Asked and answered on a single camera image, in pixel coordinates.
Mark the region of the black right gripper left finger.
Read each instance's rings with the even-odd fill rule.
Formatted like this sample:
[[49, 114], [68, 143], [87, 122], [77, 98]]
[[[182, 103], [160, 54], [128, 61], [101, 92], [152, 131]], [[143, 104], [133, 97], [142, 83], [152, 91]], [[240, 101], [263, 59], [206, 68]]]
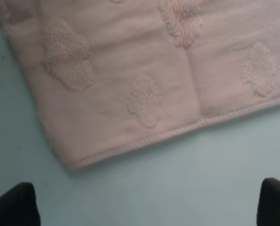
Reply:
[[34, 185], [22, 182], [0, 196], [0, 226], [40, 226]]

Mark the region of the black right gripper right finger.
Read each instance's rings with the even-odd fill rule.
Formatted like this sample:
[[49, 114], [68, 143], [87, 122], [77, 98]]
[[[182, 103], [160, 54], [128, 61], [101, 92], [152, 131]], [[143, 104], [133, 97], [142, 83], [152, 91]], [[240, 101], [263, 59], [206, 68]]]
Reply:
[[262, 182], [256, 225], [280, 226], [280, 181], [275, 178], [265, 178]]

